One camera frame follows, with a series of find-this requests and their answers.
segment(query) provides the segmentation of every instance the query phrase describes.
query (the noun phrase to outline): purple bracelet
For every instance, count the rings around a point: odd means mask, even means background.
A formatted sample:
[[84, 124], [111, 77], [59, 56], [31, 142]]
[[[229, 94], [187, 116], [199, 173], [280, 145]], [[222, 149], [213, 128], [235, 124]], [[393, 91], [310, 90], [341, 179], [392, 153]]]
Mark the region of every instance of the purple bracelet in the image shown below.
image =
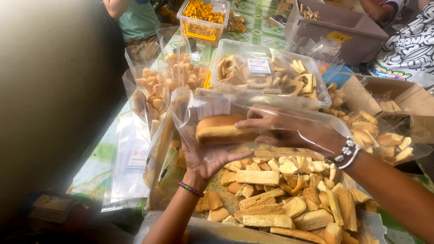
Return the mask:
[[184, 182], [182, 182], [182, 181], [178, 182], [178, 185], [181, 186], [182, 188], [184, 188], [185, 190], [187, 190], [187, 191], [189, 191], [189, 192], [195, 194], [196, 196], [198, 196], [198, 197], [200, 197], [200, 198], [203, 198], [203, 197], [204, 197], [203, 192], [200, 192], [200, 191], [194, 189], [193, 187], [190, 187], [189, 185], [186, 185], [186, 184], [185, 184]]

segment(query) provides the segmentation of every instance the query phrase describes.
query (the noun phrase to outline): black and white shirt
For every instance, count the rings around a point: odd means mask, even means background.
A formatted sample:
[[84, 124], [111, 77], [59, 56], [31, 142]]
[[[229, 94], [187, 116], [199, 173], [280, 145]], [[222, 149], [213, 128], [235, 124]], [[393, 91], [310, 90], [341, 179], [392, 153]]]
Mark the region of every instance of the black and white shirt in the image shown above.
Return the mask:
[[368, 70], [373, 76], [434, 85], [434, 2], [385, 43]]

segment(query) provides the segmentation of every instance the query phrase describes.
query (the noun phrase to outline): wall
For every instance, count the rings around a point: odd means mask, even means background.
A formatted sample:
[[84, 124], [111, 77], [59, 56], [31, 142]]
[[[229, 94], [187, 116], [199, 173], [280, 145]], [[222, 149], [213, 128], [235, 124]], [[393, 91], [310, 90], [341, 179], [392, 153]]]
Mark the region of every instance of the wall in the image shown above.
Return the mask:
[[126, 63], [98, 0], [0, 1], [0, 23], [1, 227], [29, 194], [67, 190], [126, 102]]

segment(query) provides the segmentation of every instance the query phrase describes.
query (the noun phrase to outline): hand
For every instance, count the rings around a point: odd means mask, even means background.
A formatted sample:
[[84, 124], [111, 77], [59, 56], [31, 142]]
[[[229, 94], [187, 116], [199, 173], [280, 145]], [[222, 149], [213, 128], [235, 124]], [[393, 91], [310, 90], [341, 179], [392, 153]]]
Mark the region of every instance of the hand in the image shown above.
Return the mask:
[[189, 185], [199, 191], [204, 191], [208, 181], [225, 166], [227, 163], [248, 158], [253, 155], [252, 151], [242, 153], [229, 153], [233, 145], [209, 145], [200, 150], [197, 155], [193, 153], [185, 143], [182, 141], [182, 152], [184, 153], [185, 160], [187, 161], [187, 172], [184, 175], [183, 182], [190, 181]]
[[247, 120], [235, 124], [239, 129], [267, 128], [255, 140], [277, 147], [307, 148], [325, 157], [340, 155], [346, 139], [324, 123], [303, 118], [295, 112], [255, 104]]

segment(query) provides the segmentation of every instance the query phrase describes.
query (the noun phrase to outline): green shirt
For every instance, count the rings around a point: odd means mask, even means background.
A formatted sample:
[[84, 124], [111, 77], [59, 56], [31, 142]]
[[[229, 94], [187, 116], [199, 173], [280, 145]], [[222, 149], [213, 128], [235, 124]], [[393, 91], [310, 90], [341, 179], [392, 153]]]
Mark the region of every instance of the green shirt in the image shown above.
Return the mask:
[[140, 39], [156, 34], [160, 21], [148, 0], [130, 0], [127, 10], [119, 19], [119, 25], [127, 43], [130, 38]]

